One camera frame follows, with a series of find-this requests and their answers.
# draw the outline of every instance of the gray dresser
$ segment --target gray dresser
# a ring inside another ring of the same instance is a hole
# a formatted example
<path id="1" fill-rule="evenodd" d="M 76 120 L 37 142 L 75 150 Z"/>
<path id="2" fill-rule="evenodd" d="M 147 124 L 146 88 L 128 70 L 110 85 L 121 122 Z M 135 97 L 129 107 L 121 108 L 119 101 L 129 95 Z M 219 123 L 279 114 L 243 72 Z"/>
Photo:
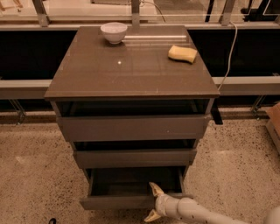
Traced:
<path id="1" fill-rule="evenodd" d="M 182 197 L 182 180 L 219 96 L 203 60 L 168 59 L 172 45 L 195 48 L 184 26 L 128 30 L 109 44 L 81 27 L 45 98 L 84 171 L 85 209 L 152 208 L 149 181 Z"/>

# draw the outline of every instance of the countertop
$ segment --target countertop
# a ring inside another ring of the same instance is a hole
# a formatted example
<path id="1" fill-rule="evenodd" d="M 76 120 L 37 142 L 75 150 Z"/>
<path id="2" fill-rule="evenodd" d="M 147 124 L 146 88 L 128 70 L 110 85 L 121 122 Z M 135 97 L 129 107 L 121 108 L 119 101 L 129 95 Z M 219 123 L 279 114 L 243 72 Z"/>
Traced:
<path id="1" fill-rule="evenodd" d="M 184 26 L 141 26 L 137 34 L 129 28 L 119 45 L 105 40 L 99 27 L 81 27 L 45 98 L 219 96 L 200 55 L 193 64 L 171 60 L 172 45 L 195 48 Z"/>

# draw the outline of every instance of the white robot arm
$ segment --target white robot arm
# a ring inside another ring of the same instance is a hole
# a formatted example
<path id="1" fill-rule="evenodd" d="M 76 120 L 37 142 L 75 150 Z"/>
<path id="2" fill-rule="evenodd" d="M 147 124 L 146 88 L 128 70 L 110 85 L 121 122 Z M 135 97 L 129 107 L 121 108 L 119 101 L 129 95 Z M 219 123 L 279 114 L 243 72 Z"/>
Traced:
<path id="1" fill-rule="evenodd" d="M 234 220 L 226 215 L 211 212 L 201 206 L 194 199 L 176 199 L 163 192 L 155 183 L 150 183 L 156 198 L 155 209 L 151 210 L 146 222 L 154 221 L 160 217 L 171 217 L 185 223 L 203 224 L 248 224 L 241 220 Z M 264 224 L 280 223 L 280 207 L 273 209 L 266 217 Z"/>

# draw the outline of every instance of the speckled floor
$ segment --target speckled floor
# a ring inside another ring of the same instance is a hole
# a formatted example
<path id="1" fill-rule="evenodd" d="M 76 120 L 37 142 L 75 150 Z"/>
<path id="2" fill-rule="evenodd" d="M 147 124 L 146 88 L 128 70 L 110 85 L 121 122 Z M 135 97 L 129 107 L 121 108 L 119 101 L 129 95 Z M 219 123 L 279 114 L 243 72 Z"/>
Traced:
<path id="1" fill-rule="evenodd" d="M 280 159 L 267 120 L 240 119 L 239 113 L 222 126 L 209 123 L 185 187 L 212 211 L 261 224 L 280 205 Z M 15 121 L 0 115 L 0 223 L 47 224 L 52 217 L 57 224 L 144 223 L 147 210 L 83 210 L 79 199 L 87 195 L 88 182 L 53 115 Z"/>

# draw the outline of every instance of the sponge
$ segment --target sponge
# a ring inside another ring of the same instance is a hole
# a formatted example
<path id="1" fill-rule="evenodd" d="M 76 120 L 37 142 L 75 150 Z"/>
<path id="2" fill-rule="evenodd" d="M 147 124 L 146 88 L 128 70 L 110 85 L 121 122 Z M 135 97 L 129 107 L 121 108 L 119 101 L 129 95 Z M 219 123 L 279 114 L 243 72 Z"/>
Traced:
<path id="1" fill-rule="evenodd" d="M 190 47 L 180 47 L 173 45 L 168 52 L 168 57 L 173 60 L 185 60 L 193 63 L 197 52 L 197 50 Z"/>

